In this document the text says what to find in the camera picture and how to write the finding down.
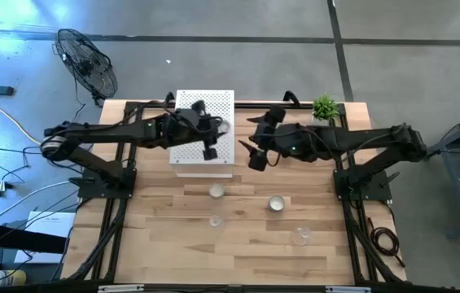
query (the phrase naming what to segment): white perforated box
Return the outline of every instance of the white perforated box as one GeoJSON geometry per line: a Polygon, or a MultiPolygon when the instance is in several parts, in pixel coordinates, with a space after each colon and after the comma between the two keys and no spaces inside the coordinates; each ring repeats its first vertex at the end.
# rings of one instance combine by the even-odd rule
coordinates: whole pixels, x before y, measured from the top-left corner
{"type": "Polygon", "coordinates": [[[226,135],[218,138],[212,146],[217,150],[217,159],[205,161],[204,144],[193,142],[170,149],[170,164],[178,177],[233,177],[235,162],[234,144],[234,91],[233,90],[178,90],[176,108],[190,108],[199,100],[204,100],[206,113],[220,116],[228,124],[221,126],[226,135]]]}

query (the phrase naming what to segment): white paper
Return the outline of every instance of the white paper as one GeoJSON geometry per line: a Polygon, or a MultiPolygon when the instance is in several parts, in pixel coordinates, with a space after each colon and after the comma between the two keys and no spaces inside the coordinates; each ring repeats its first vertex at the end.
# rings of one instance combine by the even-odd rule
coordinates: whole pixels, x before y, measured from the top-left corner
{"type": "MultiPolygon", "coordinates": [[[[49,214],[51,214],[51,212],[30,212],[28,219],[31,220],[34,217],[39,219],[49,214]]],[[[72,224],[74,223],[75,215],[76,214],[72,212],[57,212],[33,222],[26,231],[45,233],[66,238],[68,236],[68,231],[72,228],[72,224]]],[[[58,264],[61,259],[61,254],[59,253],[27,252],[33,257],[33,259],[29,261],[30,264],[58,264]]],[[[26,260],[28,260],[28,256],[23,251],[18,251],[16,253],[15,263],[23,263],[26,260]]]]}

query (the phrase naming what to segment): potted plant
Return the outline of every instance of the potted plant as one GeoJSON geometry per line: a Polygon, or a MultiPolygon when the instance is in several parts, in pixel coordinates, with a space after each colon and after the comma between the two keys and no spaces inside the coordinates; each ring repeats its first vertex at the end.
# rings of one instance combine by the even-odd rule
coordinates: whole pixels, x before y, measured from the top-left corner
{"type": "Polygon", "coordinates": [[[311,122],[316,125],[329,125],[329,121],[338,116],[338,104],[329,94],[322,94],[313,102],[311,122]]]}

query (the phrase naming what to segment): fan stand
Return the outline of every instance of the fan stand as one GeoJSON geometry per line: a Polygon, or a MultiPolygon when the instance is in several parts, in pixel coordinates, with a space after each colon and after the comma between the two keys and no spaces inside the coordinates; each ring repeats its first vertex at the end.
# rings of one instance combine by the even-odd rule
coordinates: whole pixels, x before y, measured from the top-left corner
{"type": "Polygon", "coordinates": [[[105,101],[105,98],[101,96],[98,92],[93,92],[92,93],[92,99],[94,100],[94,104],[98,107],[103,107],[102,104],[99,103],[99,100],[103,100],[103,103],[105,101]]]}

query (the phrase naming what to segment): butcher block table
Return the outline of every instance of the butcher block table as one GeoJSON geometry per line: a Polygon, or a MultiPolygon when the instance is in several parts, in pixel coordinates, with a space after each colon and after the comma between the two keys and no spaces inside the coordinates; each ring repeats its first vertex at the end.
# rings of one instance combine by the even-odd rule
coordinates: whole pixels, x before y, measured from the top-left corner
{"type": "MultiPolygon", "coordinates": [[[[121,120],[126,102],[107,100],[100,124],[121,120]]],[[[345,107],[351,130],[370,129],[365,103],[345,103],[345,107]]],[[[237,140],[248,142],[256,125],[246,119],[262,116],[265,111],[235,110],[237,139],[231,179],[177,178],[169,165],[169,150],[138,149],[137,182],[126,211],[116,283],[354,283],[344,213],[331,175],[334,161],[310,164],[281,158],[277,167],[267,167],[264,172],[248,168],[248,152],[237,140]],[[226,188],[222,199],[208,195],[214,182],[226,188]],[[283,212],[267,208],[273,195],[284,198],[283,212]],[[218,227],[209,224],[215,215],[223,219],[218,227]],[[301,227],[311,229],[310,239],[307,245],[296,246],[291,232],[301,227]]],[[[145,109],[144,117],[162,112],[145,109]]],[[[310,116],[310,110],[287,110],[284,123],[307,124],[310,116]]],[[[92,151],[105,160],[114,160],[116,144],[97,144],[92,151]]],[[[357,163],[374,155],[376,150],[359,151],[357,163]]],[[[269,160],[274,159],[272,152],[269,160]]],[[[105,202],[92,199],[77,212],[62,278],[74,273],[96,244],[105,202]]],[[[365,206],[375,226],[394,231],[387,207],[378,202],[365,202],[365,206]]],[[[365,252],[359,248],[358,253],[362,272],[368,277],[365,252]]],[[[107,247],[102,276],[109,257],[107,247]]],[[[405,279],[405,270],[394,257],[382,258],[396,276],[405,279]]]]}

